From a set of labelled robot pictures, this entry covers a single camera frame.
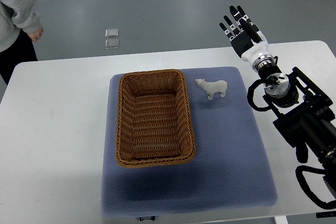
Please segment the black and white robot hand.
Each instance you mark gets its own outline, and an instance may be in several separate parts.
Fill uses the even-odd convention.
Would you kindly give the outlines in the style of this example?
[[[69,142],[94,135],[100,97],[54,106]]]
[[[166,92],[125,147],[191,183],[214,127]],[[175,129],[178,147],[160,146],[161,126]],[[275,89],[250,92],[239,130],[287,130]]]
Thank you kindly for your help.
[[[236,25],[225,15],[224,21],[226,24],[219,23],[219,26],[229,39],[235,53],[247,61],[247,56],[252,53],[266,50],[268,48],[266,37],[244,10],[240,6],[230,6],[229,11]]]

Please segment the person's bare hand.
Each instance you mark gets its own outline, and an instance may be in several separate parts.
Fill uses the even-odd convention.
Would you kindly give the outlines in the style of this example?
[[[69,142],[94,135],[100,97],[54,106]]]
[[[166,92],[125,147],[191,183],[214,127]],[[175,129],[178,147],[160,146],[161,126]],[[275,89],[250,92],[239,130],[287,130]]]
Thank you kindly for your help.
[[[41,39],[43,32],[44,32],[44,28],[41,27],[37,31],[27,33],[27,35],[32,40],[32,42],[37,42]]]

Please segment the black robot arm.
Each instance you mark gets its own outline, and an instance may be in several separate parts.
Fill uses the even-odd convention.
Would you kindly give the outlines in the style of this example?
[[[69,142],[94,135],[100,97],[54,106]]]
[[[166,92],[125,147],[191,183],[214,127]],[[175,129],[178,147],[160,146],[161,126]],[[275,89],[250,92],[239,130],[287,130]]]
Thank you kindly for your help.
[[[324,202],[310,189],[304,173],[320,174],[335,194],[335,114],[332,100],[299,68],[284,74],[277,58],[258,53],[252,68],[259,79],[249,88],[247,101],[256,111],[272,110],[277,119],[275,128],[296,150],[300,166],[296,178],[304,193],[322,209],[335,209],[335,201]]]

